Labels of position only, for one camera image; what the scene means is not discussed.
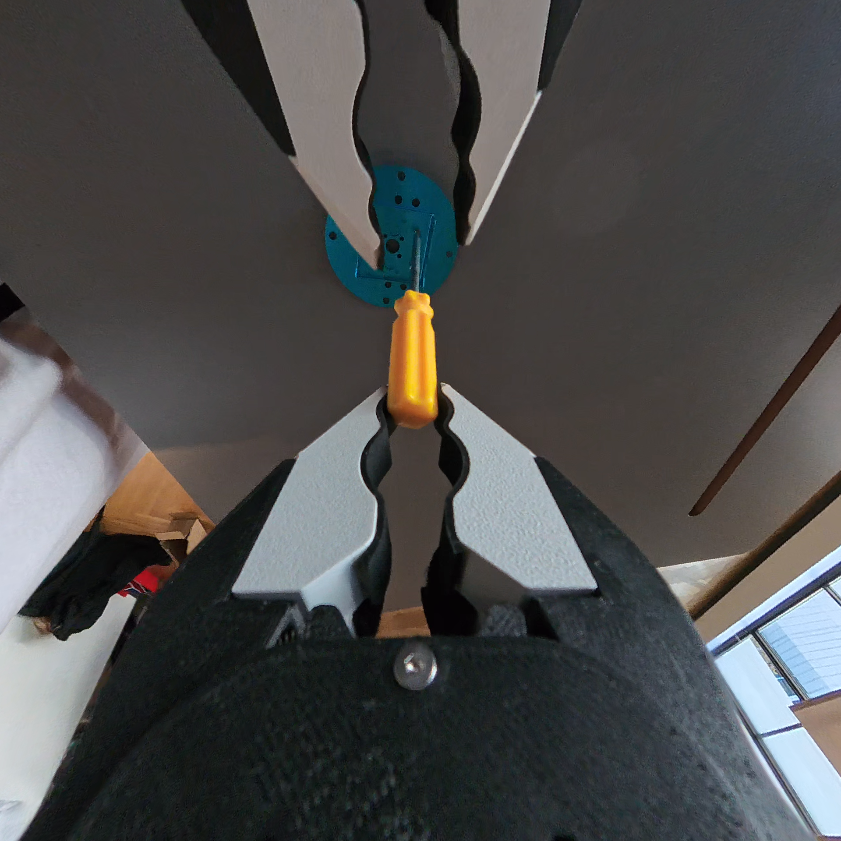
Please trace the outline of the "black cloth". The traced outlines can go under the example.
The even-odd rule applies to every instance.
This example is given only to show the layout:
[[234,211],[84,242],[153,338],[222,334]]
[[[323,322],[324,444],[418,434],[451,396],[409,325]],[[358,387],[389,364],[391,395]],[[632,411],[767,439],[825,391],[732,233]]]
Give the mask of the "black cloth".
[[105,533],[97,516],[44,578],[19,615],[46,621],[48,631],[66,641],[89,629],[110,598],[153,566],[172,559],[151,536]]

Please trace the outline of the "large window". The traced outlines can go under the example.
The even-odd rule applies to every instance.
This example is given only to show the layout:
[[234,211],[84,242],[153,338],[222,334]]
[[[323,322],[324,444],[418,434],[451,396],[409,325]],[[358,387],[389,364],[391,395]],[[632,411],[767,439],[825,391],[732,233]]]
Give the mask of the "large window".
[[840,774],[792,705],[840,691],[840,549],[708,645],[767,769],[814,833],[840,838]]

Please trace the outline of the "wooden post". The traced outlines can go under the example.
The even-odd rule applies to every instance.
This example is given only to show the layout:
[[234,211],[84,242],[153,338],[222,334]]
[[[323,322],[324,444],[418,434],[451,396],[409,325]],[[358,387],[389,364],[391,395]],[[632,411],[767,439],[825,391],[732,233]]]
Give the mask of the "wooden post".
[[792,705],[804,729],[840,774],[840,691]]

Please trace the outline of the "grey desk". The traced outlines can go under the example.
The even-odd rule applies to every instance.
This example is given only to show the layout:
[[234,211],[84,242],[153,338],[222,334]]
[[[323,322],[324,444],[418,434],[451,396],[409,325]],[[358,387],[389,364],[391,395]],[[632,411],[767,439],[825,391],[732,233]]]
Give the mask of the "grey desk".
[[[179,2],[2,2],[2,279],[211,520],[387,379],[325,213]],[[439,372],[656,565],[747,552],[839,470],[839,2],[584,2]]]

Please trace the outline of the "yellow screwdriver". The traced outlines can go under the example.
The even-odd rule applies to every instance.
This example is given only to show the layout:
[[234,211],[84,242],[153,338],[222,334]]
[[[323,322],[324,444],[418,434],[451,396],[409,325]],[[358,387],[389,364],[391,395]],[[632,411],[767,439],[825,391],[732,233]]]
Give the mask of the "yellow screwdriver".
[[387,408],[398,425],[417,430],[436,420],[436,342],[430,295],[420,290],[421,239],[415,231],[411,288],[394,305]]

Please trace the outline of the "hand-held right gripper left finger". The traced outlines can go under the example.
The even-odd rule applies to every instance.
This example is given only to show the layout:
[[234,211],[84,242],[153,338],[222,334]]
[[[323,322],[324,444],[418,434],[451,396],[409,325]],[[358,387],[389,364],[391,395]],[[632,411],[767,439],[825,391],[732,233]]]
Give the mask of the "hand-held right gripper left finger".
[[233,586],[238,597],[332,605],[355,636],[374,636],[391,571],[378,487],[394,430],[376,390],[303,449]]

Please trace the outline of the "person's white shirt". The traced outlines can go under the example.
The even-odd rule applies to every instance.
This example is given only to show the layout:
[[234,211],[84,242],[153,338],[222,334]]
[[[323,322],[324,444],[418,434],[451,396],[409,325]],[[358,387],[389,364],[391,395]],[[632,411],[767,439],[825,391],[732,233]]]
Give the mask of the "person's white shirt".
[[4,629],[149,449],[73,365],[1,348]]

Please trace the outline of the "cardboard box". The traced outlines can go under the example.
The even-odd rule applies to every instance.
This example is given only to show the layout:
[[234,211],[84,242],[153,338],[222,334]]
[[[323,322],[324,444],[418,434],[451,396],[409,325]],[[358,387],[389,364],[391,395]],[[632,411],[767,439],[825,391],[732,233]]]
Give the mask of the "cardboard box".
[[184,562],[187,556],[205,539],[214,524],[193,512],[177,512],[171,516],[132,515],[105,510],[100,520],[104,533],[123,533],[153,537],[159,541],[169,558]]

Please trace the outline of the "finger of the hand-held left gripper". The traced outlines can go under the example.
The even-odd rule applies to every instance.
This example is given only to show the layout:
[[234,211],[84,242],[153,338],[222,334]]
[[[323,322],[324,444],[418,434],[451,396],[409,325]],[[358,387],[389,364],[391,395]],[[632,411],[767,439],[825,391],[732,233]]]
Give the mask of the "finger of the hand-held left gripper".
[[481,226],[539,99],[549,1],[427,1],[454,50],[460,81],[451,137],[457,239]]
[[352,247],[381,268],[374,177],[356,129],[367,70],[365,18],[353,1],[249,1],[301,178]]

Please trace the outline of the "blue round metal plate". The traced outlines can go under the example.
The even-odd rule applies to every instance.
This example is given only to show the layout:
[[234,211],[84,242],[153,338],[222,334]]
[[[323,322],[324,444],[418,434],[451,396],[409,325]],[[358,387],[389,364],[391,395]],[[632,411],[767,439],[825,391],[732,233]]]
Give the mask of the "blue round metal plate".
[[365,263],[328,217],[325,249],[339,282],[358,299],[391,308],[413,288],[415,233],[419,234],[419,290],[433,295],[446,281],[457,257],[452,205],[426,175],[403,166],[376,166],[373,209],[384,236],[384,267]]

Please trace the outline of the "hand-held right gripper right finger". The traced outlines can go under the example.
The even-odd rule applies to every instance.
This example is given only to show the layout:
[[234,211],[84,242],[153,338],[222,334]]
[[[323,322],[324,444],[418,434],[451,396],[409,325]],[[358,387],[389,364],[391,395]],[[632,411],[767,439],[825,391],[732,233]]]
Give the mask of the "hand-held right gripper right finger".
[[435,426],[452,485],[427,570],[434,636],[554,636],[539,597],[597,583],[534,453],[448,384]]

